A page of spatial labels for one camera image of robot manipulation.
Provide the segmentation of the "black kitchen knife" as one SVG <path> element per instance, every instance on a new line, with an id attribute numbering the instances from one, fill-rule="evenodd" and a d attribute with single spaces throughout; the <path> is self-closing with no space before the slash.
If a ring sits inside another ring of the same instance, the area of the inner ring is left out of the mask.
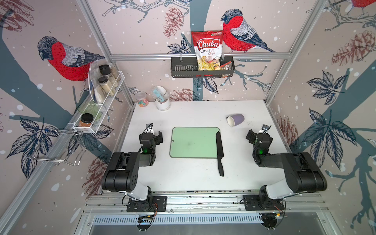
<path id="1" fill-rule="evenodd" d="M 222 139 L 221 139 L 220 131 L 217 131 L 217 133 L 216 133 L 216 149 L 217 149 L 218 171 L 219 171 L 219 175 L 221 177 L 223 177 L 224 176 L 224 169 L 223 169 L 223 164 L 222 164 L 221 160 L 224 157 L 224 152 L 223 152 L 223 145 L 222 145 Z"/>

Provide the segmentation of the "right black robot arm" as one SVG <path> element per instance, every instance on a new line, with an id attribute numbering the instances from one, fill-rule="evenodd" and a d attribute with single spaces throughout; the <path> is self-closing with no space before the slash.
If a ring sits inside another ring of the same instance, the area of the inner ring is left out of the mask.
<path id="1" fill-rule="evenodd" d="M 285 178 L 270 185 L 262 186 L 259 190 L 258 201 L 262 204 L 278 202 L 283 198 L 300 193 L 323 192 L 328 183 L 320 168 L 307 152 L 275 153 L 269 152 L 273 138 L 267 133 L 249 130 L 246 140 L 253 145 L 252 157 L 257 166 L 263 168 L 280 168 L 284 170 Z"/>

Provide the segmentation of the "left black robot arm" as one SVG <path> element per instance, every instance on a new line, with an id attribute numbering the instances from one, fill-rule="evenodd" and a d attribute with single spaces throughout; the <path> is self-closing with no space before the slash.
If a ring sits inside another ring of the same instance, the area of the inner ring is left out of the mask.
<path id="1" fill-rule="evenodd" d="M 150 205 L 152 191 L 138 181 L 139 168 L 153 166 L 156 160 L 156 147 L 163 143 L 163 134 L 153 131 L 153 123 L 148 123 L 139 135 L 141 147 L 136 152 L 113 152 L 101 180 L 104 191 L 123 193 L 131 200 Z"/>

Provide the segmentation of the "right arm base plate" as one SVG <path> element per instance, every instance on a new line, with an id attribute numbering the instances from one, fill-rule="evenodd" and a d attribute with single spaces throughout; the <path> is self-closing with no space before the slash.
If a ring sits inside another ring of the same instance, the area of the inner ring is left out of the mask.
<path id="1" fill-rule="evenodd" d="M 284 211 L 285 205 L 282 200 L 270 198 L 260 199 L 259 195 L 244 195 L 242 202 L 246 211 Z"/>

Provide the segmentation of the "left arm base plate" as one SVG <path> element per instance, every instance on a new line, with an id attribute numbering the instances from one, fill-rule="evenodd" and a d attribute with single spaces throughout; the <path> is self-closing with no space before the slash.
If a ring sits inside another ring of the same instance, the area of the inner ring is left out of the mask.
<path id="1" fill-rule="evenodd" d="M 165 212 L 166 196 L 153 196 L 151 201 L 137 201 L 130 198 L 126 205 L 127 212 Z"/>

